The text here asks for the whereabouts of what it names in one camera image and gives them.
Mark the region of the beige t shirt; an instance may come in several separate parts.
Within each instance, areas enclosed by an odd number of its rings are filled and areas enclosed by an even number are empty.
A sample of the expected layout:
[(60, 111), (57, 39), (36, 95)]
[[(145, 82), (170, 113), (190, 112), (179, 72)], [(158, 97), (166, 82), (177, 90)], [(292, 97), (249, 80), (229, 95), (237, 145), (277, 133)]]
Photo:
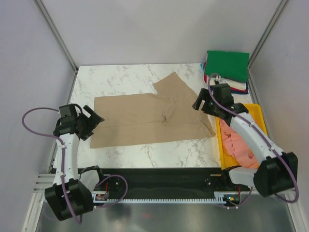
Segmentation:
[(192, 105), (196, 93), (175, 73), (153, 84), (156, 93), (94, 99), (104, 117), (94, 130), (91, 148), (142, 145), (213, 137), (208, 116)]

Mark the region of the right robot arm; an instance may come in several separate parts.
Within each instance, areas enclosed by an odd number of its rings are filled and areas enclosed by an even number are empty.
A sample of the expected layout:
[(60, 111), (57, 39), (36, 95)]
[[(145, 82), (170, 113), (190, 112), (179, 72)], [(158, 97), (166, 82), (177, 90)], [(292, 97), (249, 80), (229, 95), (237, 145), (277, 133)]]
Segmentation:
[(272, 142), (256, 124), (244, 104), (234, 103), (227, 84), (213, 87), (212, 91), (201, 89), (192, 107), (224, 120), (241, 136), (259, 163), (257, 169), (243, 166), (228, 168), (228, 174), (221, 178), (224, 189), (233, 190), (238, 184), (246, 185), (254, 187), (263, 197), (295, 189), (295, 198), (288, 202), (298, 201), (297, 156), (293, 152), (284, 152)]

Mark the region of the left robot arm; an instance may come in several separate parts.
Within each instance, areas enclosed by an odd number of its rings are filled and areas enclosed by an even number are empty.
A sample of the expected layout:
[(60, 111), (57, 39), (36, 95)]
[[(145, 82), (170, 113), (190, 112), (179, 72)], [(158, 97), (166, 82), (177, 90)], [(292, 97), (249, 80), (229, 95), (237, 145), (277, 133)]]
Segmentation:
[(106, 185), (106, 178), (97, 165), (87, 167), (82, 174), (78, 173), (77, 166), (80, 141), (90, 138), (104, 119), (88, 105), (67, 104), (61, 106), (59, 112), (53, 137), (60, 155), (52, 186), (45, 189), (44, 195), (56, 218), (64, 221), (91, 212), (94, 208), (92, 191)]

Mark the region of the white folded t shirt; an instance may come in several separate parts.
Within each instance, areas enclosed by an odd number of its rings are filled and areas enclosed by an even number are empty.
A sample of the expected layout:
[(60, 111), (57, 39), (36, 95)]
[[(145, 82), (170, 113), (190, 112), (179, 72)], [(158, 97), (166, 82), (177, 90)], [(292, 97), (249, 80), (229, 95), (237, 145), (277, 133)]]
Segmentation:
[(222, 78), (222, 77), (221, 78), (219, 77), (211, 78), (210, 85), (213, 86), (215, 84), (215, 81), (217, 81), (219, 84), (228, 84), (230, 87), (241, 89), (241, 90), (244, 90), (246, 88), (245, 83), (236, 82), (236, 81)]

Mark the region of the red folded t shirt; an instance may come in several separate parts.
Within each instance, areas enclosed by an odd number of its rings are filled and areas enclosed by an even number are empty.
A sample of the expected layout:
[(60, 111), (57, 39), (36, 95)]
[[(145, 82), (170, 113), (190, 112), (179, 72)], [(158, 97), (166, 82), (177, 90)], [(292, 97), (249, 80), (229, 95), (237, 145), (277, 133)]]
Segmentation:
[[(206, 62), (201, 63), (200, 66), (204, 72), (204, 82), (207, 83), (209, 76), (206, 75), (206, 72), (205, 72)], [(233, 80), (222, 78), (222, 77), (221, 78), (216, 77), (210, 80), (210, 86), (215, 85), (216, 82), (218, 82), (219, 84), (228, 84), (231, 87), (231, 90), (233, 91), (247, 92), (248, 90), (248, 82), (241, 83), (241, 82), (233, 81)]]

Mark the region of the dark blue folded t shirt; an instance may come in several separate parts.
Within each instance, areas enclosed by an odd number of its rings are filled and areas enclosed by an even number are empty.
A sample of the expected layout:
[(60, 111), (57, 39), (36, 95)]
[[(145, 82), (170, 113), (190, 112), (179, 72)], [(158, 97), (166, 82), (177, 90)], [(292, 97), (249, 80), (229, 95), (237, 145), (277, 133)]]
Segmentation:
[(233, 88), (233, 87), (231, 87), (230, 89), (231, 89), (231, 92), (233, 93), (233, 94), (241, 94), (241, 95), (245, 95), (245, 94), (248, 94), (249, 92), (248, 92), (248, 82), (246, 82), (245, 83), (245, 89), (244, 90), (241, 90), (241, 89), (237, 89), (237, 88)]

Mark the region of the light blue folded t shirt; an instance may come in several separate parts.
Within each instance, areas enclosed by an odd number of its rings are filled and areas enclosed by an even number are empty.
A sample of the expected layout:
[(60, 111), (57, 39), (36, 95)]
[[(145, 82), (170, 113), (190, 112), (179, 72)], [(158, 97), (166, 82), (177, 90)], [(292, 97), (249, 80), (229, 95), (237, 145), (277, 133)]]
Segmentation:
[(206, 66), (206, 63), (200, 63), (200, 67), (201, 67), (201, 70), (203, 73), (205, 73), (205, 66)]

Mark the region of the green folded t shirt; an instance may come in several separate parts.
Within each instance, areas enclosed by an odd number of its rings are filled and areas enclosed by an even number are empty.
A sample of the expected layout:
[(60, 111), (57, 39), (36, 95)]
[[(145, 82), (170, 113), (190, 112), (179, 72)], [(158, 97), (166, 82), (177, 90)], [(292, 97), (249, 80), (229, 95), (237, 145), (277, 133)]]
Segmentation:
[(209, 50), (207, 51), (205, 74), (210, 76), (216, 73), (223, 78), (246, 83), (249, 57), (250, 54), (244, 52)]

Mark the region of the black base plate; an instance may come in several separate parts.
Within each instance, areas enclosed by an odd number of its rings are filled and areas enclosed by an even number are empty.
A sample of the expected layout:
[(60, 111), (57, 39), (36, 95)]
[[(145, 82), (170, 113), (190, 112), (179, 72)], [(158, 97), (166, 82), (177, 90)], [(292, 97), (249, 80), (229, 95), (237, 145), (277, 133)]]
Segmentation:
[(109, 198), (120, 198), (131, 190), (232, 191), (248, 188), (232, 184), (221, 168), (104, 168), (108, 180), (97, 187)]

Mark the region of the right aluminium frame post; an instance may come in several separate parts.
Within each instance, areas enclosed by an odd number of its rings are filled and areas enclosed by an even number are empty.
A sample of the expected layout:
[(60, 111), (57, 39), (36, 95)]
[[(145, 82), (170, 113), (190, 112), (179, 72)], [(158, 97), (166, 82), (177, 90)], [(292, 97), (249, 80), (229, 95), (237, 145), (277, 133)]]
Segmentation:
[(277, 6), (274, 14), (272, 15), (270, 21), (268, 22), (260, 40), (258, 41), (253, 53), (250, 56), (248, 69), (253, 65), (254, 61), (256, 60), (258, 54), (260, 53), (261, 49), (263, 48), (264, 44), (266, 43), (268, 37), (270, 36), (272, 30), (274, 29), (276, 23), (278, 22), (280, 16), (282, 15), (283, 11), (285, 10), (286, 6), (288, 5), (289, 0), (281, 0), (279, 5)]

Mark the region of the aluminium frame post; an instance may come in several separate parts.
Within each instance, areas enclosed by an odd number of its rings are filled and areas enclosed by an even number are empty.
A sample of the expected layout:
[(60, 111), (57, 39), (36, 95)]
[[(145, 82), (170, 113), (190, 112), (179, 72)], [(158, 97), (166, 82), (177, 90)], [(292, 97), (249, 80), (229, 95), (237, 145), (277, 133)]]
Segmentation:
[(248, 69), (253, 65), (254, 61), (256, 60), (258, 54), (260, 53), (261, 49), (263, 48), (264, 44), (266, 43), (268, 37), (270, 36), (272, 30), (274, 29), (276, 23), (278, 22), (280, 16), (282, 15), (283, 11), (285, 10), (286, 6), (288, 5), (289, 0), (281, 0), (279, 5), (277, 6), (274, 14), (272, 15), (270, 21), (268, 22), (260, 40), (258, 41), (253, 53), (250, 56)]
[(66, 57), (67, 61), (69, 62), (73, 72), (77, 73), (78, 72), (78, 66), (77, 66), (76, 62), (74, 61), (72, 55), (70, 54), (60, 32), (58, 31), (53, 19), (51, 18), (46, 6), (44, 5), (44, 2), (42, 0), (34, 0), (33, 2), (37, 6), (42, 17), (44, 18), (48, 28), (50, 29), (53, 37), (55, 38), (57, 44), (59, 45), (61, 51), (63, 52), (64, 56)]

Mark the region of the left aluminium frame post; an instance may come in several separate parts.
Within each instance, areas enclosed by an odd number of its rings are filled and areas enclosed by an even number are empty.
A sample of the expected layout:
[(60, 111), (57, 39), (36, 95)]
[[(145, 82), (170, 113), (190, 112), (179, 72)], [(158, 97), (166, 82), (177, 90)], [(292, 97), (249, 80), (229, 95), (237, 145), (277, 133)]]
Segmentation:
[(63, 52), (64, 56), (66, 57), (67, 61), (69, 62), (73, 72), (77, 73), (78, 72), (78, 66), (77, 66), (76, 62), (74, 61), (72, 55), (70, 54), (60, 32), (58, 31), (53, 19), (51, 18), (46, 6), (44, 5), (44, 2), (42, 0), (34, 0), (33, 2), (37, 6), (42, 17), (44, 18), (48, 28), (50, 29), (53, 37), (55, 38), (57, 44), (59, 45), (61, 51)]

